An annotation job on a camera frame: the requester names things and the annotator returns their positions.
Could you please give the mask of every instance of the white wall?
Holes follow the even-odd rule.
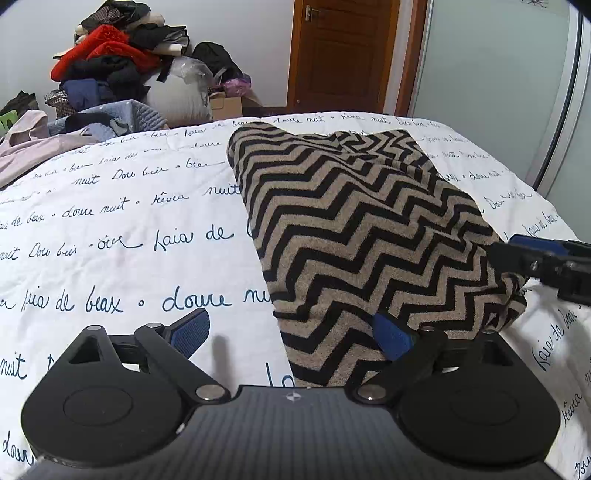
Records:
[[[264,106],[285,106],[294,0],[144,0],[167,25],[187,25],[192,45],[212,41],[252,77]],[[55,52],[72,46],[74,28],[101,0],[17,0],[0,16],[0,107],[19,90],[43,95],[58,87],[49,74]]]

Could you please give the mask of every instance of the carbon fiber surface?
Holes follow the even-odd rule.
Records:
[[[417,449],[389,412],[350,401],[337,388],[242,387],[196,410],[159,452],[106,469],[42,460],[27,480],[546,480],[543,463],[503,472],[447,465]]]

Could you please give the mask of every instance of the black and beige zigzag fabric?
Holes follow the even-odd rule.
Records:
[[[524,309],[498,235],[405,131],[293,135],[253,123],[228,159],[299,385],[362,383],[386,364],[372,316],[472,338]]]

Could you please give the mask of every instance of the wooden door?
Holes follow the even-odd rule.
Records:
[[[300,25],[294,111],[381,110],[397,7],[398,0],[303,0],[294,19],[294,33]]]

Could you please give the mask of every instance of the bed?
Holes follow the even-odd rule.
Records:
[[[193,362],[232,391],[294,384],[226,158],[232,133],[254,120],[79,148],[0,192],[2,480],[33,463],[20,429],[24,400],[87,325],[131,333],[203,306],[211,331]],[[552,204],[445,125],[351,112],[264,121],[295,134],[404,129],[444,179],[474,198],[501,238],[576,239]],[[579,480],[591,462],[591,310],[557,300],[534,280],[526,289],[527,309],[503,336],[561,407],[547,463]]]

